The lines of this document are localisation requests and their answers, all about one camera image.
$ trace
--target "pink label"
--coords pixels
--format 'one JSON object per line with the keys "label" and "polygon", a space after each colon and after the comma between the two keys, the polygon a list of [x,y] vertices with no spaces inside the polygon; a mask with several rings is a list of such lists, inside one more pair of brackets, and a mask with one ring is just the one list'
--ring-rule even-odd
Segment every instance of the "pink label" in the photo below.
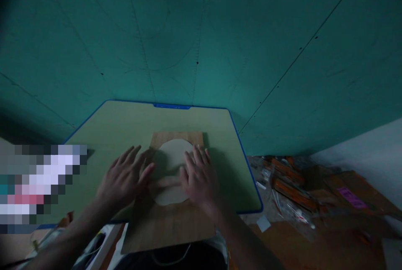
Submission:
{"label": "pink label", "polygon": [[354,208],[362,209],[368,208],[362,200],[360,200],[353,192],[348,190],[347,187],[338,188],[337,191],[353,205]]}

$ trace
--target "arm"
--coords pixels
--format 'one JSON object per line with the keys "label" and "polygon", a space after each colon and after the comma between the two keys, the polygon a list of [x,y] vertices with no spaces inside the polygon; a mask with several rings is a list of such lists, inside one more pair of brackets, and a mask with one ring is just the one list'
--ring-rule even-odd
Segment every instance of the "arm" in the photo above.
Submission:
{"label": "arm", "polygon": [[180,181],[190,200],[218,226],[232,248],[240,269],[283,269],[278,258],[260,241],[219,195],[218,178],[208,150],[193,147],[194,160],[185,153],[187,168],[180,168]]}
{"label": "arm", "polygon": [[103,177],[96,197],[78,219],[54,242],[39,251],[26,266],[31,269],[71,269],[98,231],[122,208],[129,205],[146,186],[155,164],[140,175],[148,151],[135,157],[141,146],[131,147],[117,158]]}

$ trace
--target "table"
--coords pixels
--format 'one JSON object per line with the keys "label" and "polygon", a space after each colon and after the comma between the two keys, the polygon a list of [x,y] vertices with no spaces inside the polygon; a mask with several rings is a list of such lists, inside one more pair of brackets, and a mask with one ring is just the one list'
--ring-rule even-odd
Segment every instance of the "table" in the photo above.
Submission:
{"label": "table", "polygon": [[86,144],[94,153],[88,164],[81,166],[80,174],[73,175],[72,185],[66,185],[58,204],[51,205],[50,214],[38,215],[37,223],[58,223],[69,211],[77,217],[94,197],[113,160],[131,145],[142,145],[141,151],[147,149],[153,132],[158,131],[202,131],[221,192],[233,209],[237,213],[262,211],[261,198],[227,109],[107,100],[65,141]]}

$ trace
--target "hand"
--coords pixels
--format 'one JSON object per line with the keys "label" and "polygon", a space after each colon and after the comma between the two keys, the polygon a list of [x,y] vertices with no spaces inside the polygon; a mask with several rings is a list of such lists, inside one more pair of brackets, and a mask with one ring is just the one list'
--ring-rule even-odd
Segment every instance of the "hand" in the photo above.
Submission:
{"label": "hand", "polygon": [[180,182],[190,200],[206,211],[219,196],[218,177],[207,149],[193,146],[193,154],[194,160],[184,153],[187,169],[180,167]]}
{"label": "hand", "polygon": [[110,166],[109,171],[96,193],[96,198],[104,205],[117,213],[129,205],[134,198],[146,187],[149,177],[155,169],[155,163],[151,163],[140,174],[141,166],[149,155],[149,150],[135,157],[141,146],[130,147]]}

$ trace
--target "teal wall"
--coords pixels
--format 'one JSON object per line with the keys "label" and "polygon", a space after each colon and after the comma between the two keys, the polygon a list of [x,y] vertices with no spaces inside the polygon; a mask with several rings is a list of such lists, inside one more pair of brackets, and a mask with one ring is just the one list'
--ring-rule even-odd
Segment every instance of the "teal wall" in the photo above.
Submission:
{"label": "teal wall", "polygon": [[402,116],[402,0],[9,0],[0,113],[62,141],[104,100],[226,107],[247,154]]}

